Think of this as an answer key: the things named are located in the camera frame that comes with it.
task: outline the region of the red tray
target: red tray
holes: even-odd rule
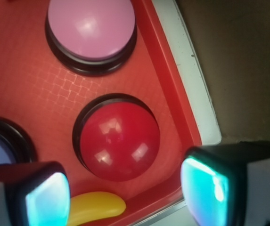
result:
[[[119,217],[90,225],[128,225],[182,197],[180,164],[200,135],[165,34],[151,0],[132,1],[138,40],[118,71],[98,78],[66,69],[47,45],[44,22],[49,1],[0,1],[0,117],[22,126],[39,161],[58,161],[72,196],[107,191],[127,203]],[[72,146],[72,129],[81,109],[107,93],[133,95],[153,111],[161,132],[154,164],[130,181],[111,182],[88,172]]]

